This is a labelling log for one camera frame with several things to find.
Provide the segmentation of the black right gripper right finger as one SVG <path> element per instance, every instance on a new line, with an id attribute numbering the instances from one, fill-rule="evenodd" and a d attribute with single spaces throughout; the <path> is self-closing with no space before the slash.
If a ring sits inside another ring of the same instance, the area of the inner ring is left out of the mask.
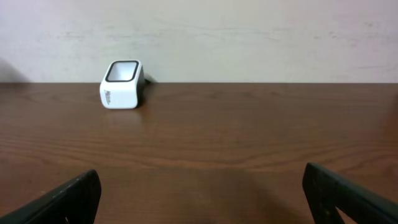
<path id="1" fill-rule="evenodd" d="M 339 211 L 356 223 L 397 223 L 397 204 L 309 162 L 302 187 L 315 223 L 343 223 Z"/>

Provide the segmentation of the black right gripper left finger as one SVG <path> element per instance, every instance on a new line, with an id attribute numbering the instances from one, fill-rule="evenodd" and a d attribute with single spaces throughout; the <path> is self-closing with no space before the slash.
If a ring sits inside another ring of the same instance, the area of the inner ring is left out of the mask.
<path id="1" fill-rule="evenodd" d="M 100 197 L 98 173 L 89 170 L 1 217 L 1 224 L 94 224 Z"/>

